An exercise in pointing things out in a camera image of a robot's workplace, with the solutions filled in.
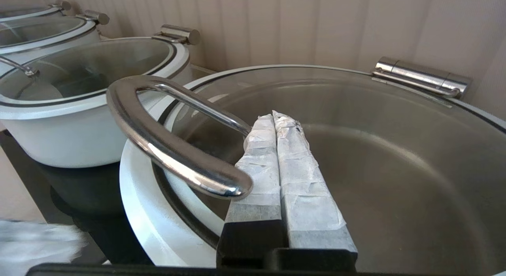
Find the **metal hinge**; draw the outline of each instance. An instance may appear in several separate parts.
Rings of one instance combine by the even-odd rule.
[[[155,33],[152,38],[172,43],[197,45],[200,42],[200,32],[197,29],[163,24],[160,31]]]
[[[60,10],[70,10],[72,8],[72,5],[64,0],[56,0],[55,3],[49,4],[49,6],[59,8]]]
[[[100,13],[93,10],[86,10],[84,13],[76,15],[76,17],[88,21],[94,21],[100,25],[107,25],[107,23],[109,23],[109,16],[106,13]]]
[[[372,76],[380,81],[391,81],[439,96],[461,99],[473,81],[447,71],[383,57],[376,63]]]

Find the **black countertop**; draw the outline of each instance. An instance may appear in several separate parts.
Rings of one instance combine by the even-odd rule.
[[[89,244],[74,263],[152,264],[128,223],[119,163],[55,168],[31,159],[7,130],[0,146],[48,223],[75,224]]]

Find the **stainless steel handle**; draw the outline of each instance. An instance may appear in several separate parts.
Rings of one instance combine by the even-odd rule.
[[[37,69],[21,65],[21,64],[15,62],[13,60],[10,60],[8,58],[0,56],[0,62],[8,64],[8,65],[10,65],[12,67],[15,67],[15,68],[23,71],[27,75],[27,77],[29,77],[29,78],[38,75],[38,70]]]
[[[109,16],[106,13],[101,13],[93,10],[85,10],[84,13],[76,15],[76,17],[88,21],[94,21],[96,24],[107,25],[109,23]]]
[[[137,92],[158,91],[186,103],[243,135],[251,127],[176,83],[157,76],[130,76],[112,83],[107,104],[121,130],[138,148],[196,190],[217,198],[241,199],[253,187],[248,174],[186,143],[144,110]]]

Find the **lid handle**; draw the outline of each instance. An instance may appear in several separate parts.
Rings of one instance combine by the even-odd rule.
[[[49,4],[51,7],[57,7],[60,10],[70,10],[72,9],[72,5],[69,2],[66,2],[65,0],[56,0],[55,3]]]
[[[160,31],[152,37],[172,43],[185,43],[188,45],[197,45],[200,42],[200,32],[197,29],[169,24],[163,24]]]
[[[193,147],[157,123],[141,105],[139,91],[173,96],[243,135],[251,131],[246,122],[166,78],[130,76],[112,83],[107,90],[107,104],[119,128],[158,165],[212,197],[238,200],[251,192],[253,182],[248,174]]]
[[[34,69],[34,68],[31,68],[31,67],[28,67],[28,66],[21,65],[21,64],[15,62],[13,60],[10,60],[10,59],[8,59],[6,57],[0,56],[0,62],[8,64],[8,65],[10,65],[12,67],[15,67],[15,68],[23,71],[24,74],[26,74],[27,77],[29,77],[29,78],[38,75],[38,69]]]
[[[106,13],[101,13],[93,10],[86,10],[84,13],[76,15],[76,17],[94,21],[100,25],[107,25],[110,20],[109,16]]]

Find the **paneled wall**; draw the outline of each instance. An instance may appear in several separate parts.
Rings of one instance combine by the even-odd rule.
[[[199,29],[213,70],[305,63],[370,70],[381,56],[472,76],[465,100],[506,119],[506,0],[68,0],[108,13],[103,34]]]

